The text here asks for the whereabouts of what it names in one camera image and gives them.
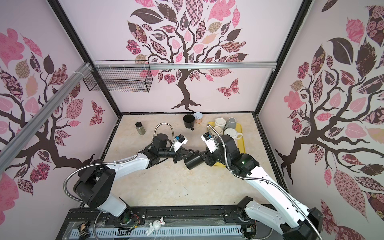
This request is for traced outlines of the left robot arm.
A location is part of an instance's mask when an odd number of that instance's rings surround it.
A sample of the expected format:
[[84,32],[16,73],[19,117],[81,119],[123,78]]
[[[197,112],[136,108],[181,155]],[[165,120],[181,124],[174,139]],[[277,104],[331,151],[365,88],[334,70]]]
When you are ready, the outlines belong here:
[[160,164],[161,159],[171,158],[176,164],[196,153],[184,148],[188,142],[185,136],[172,137],[173,140],[170,140],[165,134],[155,133],[150,144],[132,157],[79,168],[64,180],[65,194],[90,209],[97,209],[117,218],[132,215],[129,205],[111,193],[114,183],[124,176]]

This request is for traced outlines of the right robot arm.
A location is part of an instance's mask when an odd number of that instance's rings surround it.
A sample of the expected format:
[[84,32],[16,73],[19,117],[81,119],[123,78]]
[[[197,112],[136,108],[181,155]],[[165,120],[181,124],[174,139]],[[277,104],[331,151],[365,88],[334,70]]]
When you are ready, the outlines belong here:
[[258,192],[260,192],[273,208],[270,209],[251,200],[242,208],[246,217],[270,227],[285,240],[320,240],[322,239],[322,223],[324,216],[317,208],[308,208],[292,197],[276,183],[263,169],[260,163],[249,154],[234,155],[229,152],[234,140],[224,140],[224,136],[210,124],[208,132],[202,136],[211,156],[211,162],[225,165],[227,170]]

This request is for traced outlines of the black mug white base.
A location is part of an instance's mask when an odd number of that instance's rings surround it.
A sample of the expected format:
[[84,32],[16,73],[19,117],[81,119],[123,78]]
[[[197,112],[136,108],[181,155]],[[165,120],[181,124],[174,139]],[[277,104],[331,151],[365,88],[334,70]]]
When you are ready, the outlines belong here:
[[196,152],[192,154],[190,157],[187,157],[186,159],[184,159],[184,163],[188,170],[192,170],[193,168],[204,163],[204,160],[202,159],[200,153]]

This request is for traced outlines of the all black mug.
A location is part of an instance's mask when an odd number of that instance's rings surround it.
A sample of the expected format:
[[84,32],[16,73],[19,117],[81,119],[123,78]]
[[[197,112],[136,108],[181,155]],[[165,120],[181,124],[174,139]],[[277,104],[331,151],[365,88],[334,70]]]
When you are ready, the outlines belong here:
[[191,115],[191,114],[184,115],[183,122],[184,122],[185,128],[193,131],[195,127],[195,120],[196,119],[194,115]]

